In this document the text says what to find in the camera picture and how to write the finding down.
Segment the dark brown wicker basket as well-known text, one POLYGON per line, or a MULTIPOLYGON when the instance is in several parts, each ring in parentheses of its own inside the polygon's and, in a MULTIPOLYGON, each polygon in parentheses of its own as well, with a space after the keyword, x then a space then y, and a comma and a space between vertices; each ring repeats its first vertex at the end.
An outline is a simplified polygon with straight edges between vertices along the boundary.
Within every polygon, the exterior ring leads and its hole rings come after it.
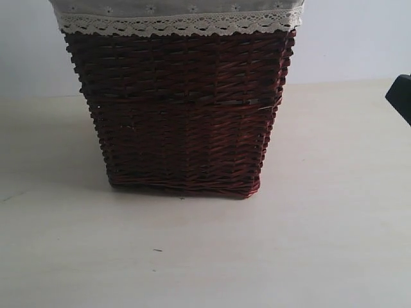
POLYGON ((65 32, 109 184, 256 193, 295 36, 65 32))

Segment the white cloth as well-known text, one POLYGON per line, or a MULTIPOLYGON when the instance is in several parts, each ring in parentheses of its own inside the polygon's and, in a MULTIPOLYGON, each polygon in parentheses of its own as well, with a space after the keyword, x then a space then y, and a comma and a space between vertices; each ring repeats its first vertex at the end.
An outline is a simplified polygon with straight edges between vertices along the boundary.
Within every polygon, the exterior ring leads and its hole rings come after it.
POLYGON ((51 2, 66 33, 150 37, 289 32, 302 24, 304 1, 51 2))

